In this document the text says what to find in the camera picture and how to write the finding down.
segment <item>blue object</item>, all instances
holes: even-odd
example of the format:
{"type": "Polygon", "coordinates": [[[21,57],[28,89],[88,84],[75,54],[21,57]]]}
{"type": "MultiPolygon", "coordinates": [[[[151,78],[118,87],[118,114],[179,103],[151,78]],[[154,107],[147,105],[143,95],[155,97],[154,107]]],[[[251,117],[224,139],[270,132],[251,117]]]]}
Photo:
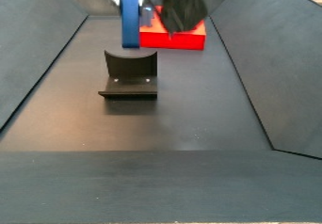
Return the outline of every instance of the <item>blue object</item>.
{"type": "Polygon", "coordinates": [[[139,48],[139,0],[120,0],[122,47],[139,48]]]}

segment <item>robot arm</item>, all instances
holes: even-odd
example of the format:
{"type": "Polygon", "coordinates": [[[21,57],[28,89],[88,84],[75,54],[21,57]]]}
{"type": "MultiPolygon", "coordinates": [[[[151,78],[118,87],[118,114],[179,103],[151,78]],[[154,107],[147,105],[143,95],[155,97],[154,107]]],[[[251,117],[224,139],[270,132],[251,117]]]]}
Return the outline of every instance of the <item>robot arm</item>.
{"type": "Polygon", "coordinates": [[[204,0],[162,0],[160,21],[171,34],[192,30],[206,15],[204,0]]]}

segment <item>black object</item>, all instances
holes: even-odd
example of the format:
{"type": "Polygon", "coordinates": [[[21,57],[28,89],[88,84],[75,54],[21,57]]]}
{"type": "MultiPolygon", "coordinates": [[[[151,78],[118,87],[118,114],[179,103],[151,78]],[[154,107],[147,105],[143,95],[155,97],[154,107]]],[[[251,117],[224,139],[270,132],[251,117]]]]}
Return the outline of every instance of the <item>black object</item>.
{"type": "Polygon", "coordinates": [[[322,8],[226,0],[211,18],[274,148],[322,158],[322,8]]]}
{"type": "Polygon", "coordinates": [[[158,97],[158,52],[143,57],[122,57],[104,52],[108,80],[103,97],[158,97]]]}
{"type": "Polygon", "coordinates": [[[204,0],[162,0],[160,21],[170,33],[192,30],[207,15],[204,0]]]}

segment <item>red block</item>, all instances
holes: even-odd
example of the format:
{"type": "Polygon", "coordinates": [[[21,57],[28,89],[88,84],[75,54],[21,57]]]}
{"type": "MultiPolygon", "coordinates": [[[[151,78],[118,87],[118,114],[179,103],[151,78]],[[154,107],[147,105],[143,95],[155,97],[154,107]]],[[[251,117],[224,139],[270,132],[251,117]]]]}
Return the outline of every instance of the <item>red block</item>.
{"type": "Polygon", "coordinates": [[[139,38],[140,47],[203,50],[206,39],[204,21],[199,22],[194,30],[175,33],[170,37],[155,13],[152,27],[142,26],[139,28],[139,38]]]}

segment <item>black bracket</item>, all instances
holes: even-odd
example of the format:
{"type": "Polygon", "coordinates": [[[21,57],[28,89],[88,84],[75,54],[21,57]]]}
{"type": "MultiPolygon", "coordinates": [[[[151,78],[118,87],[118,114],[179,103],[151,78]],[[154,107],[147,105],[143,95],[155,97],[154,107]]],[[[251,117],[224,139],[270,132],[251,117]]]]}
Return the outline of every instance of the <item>black bracket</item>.
{"type": "Polygon", "coordinates": [[[108,80],[106,90],[97,94],[108,97],[158,97],[158,52],[143,57],[122,57],[104,51],[108,80]]]}

